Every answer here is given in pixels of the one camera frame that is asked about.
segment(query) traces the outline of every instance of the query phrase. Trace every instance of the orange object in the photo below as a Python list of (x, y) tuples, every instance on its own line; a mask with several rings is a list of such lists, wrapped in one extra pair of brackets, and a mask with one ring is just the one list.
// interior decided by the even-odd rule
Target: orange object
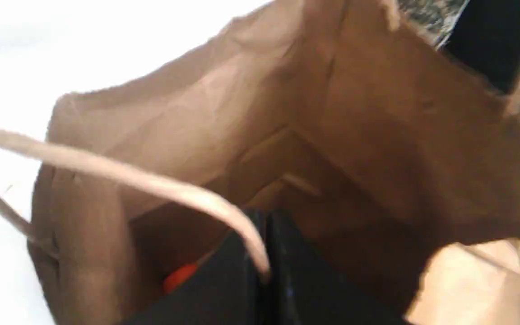
[(181, 268), (172, 272), (164, 281), (163, 281), (163, 292), (164, 294), (170, 294), (177, 287), (179, 287), (186, 280), (190, 279), (192, 275), (196, 272), (198, 266), (196, 264), (186, 264)]

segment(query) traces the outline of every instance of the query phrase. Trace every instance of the patterned fabric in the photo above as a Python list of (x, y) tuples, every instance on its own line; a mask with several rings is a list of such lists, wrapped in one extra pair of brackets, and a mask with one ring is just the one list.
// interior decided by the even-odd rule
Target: patterned fabric
[(448, 39), (469, 0), (398, 0), (400, 11), (419, 35), (440, 48)]

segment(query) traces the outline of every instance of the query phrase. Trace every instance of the paper bag handle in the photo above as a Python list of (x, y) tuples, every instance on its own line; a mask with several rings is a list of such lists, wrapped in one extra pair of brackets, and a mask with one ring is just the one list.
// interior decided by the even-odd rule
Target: paper bag handle
[[(270, 263), (262, 237), (250, 219), (220, 195), (202, 187), (169, 177), (142, 171), (130, 164), (118, 162), (86, 150), (41, 142), (15, 132), (0, 130), (0, 148), (25, 157), (43, 161), (55, 167), (103, 177), (128, 185), (160, 198), (209, 214), (233, 228), (244, 245), (263, 281), (270, 278)], [(0, 198), (0, 215), (21, 231), (27, 239), (48, 255), (58, 258), (57, 252), (45, 239), (36, 238), (31, 224), (19, 216)]]

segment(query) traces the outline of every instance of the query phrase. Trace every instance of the brown paper bag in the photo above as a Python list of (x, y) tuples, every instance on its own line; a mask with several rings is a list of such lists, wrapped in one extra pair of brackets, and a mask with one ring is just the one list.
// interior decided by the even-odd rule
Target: brown paper bag
[[(386, 17), (377, 0), (277, 0), (152, 74), (65, 95), (47, 140), (286, 209), (332, 266), (419, 325), (520, 324), (520, 241), (450, 246), (520, 238), (520, 122)], [(138, 312), (227, 230), (50, 165), (32, 224), (58, 249), (30, 247), (63, 325)]]

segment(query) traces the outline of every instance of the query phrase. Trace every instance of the white surface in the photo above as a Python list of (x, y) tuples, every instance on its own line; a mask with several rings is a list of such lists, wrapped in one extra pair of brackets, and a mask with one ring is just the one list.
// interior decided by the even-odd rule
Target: white surface
[[(43, 139), (60, 95), (146, 74), (265, 2), (0, 0), (0, 128)], [(27, 218), (38, 168), (0, 152), (0, 195)], [(2, 218), (0, 324), (52, 324), (25, 240)]]

